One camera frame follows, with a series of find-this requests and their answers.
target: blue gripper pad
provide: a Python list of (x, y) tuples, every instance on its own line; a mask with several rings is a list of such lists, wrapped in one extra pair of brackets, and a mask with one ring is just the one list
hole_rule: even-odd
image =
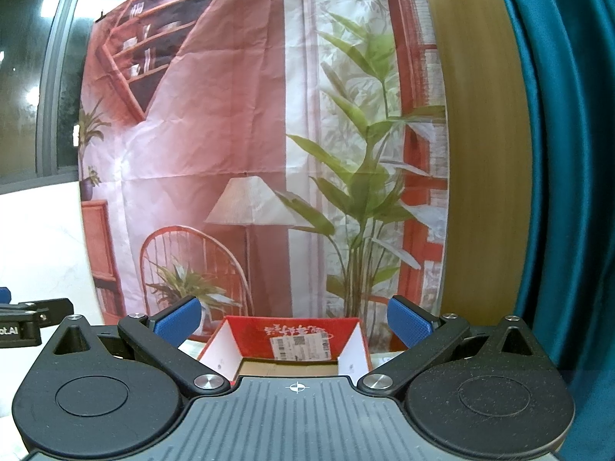
[(154, 333), (179, 347), (201, 324), (201, 302), (193, 298), (164, 318), (156, 321)]
[(0, 303), (10, 303), (10, 291), (8, 288), (0, 288)]
[(388, 303), (386, 317), (391, 331), (408, 348), (414, 347), (434, 332), (430, 321), (423, 319), (395, 297)]

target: wooden cabinet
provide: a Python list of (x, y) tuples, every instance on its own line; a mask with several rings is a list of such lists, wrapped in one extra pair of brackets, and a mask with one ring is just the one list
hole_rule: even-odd
[(98, 304), (105, 324), (116, 324), (126, 315), (126, 309), (113, 254), (107, 201), (83, 201), (81, 211)]
[(128, 110), (147, 116), (158, 84), (212, 0), (128, 0), (96, 56)]

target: circular disc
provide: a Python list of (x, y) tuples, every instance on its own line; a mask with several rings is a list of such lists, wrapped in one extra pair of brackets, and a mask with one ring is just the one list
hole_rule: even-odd
[(29, 450), (60, 459), (122, 456), (155, 440), (177, 418), (181, 398), (164, 372), (110, 357), (96, 374), (46, 372), (22, 386), (13, 418)]
[(442, 448), (475, 459), (531, 459), (557, 447), (574, 405), (545, 370), (435, 366), (410, 383), (411, 422)]

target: crosshair marking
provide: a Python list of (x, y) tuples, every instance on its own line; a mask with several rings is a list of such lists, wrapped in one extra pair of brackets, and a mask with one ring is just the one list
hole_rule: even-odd
[(306, 388), (309, 388), (309, 386), (305, 386), (304, 384), (299, 383), (299, 381), (297, 381), (297, 383), (293, 383), (292, 385), (287, 386), (287, 388), (290, 388), (295, 393), (299, 393), (300, 391), (303, 391)]

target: wooden chair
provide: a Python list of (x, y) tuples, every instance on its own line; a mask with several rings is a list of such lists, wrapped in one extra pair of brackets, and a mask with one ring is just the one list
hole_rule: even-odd
[[(249, 315), (248, 282), (235, 256), (218, 240), (185, 226), (163, 227), (150, 234), (141, 247), (141, 286), (148, 315), (167, 306), (164, 301), (161, 302), (156, 290), (148, 285), (163, 283), (158, 267), (172, 271), (174, 262), (207, 276), (215, 286), (226, 291), (226, 297), (239, 304), (238, 307), (227, 307), (227, 315)], [(215, 309), (210, 310), (210, 314), (211, 321), (204, 320), (192, 340), (206, 342), (224, 315)]]

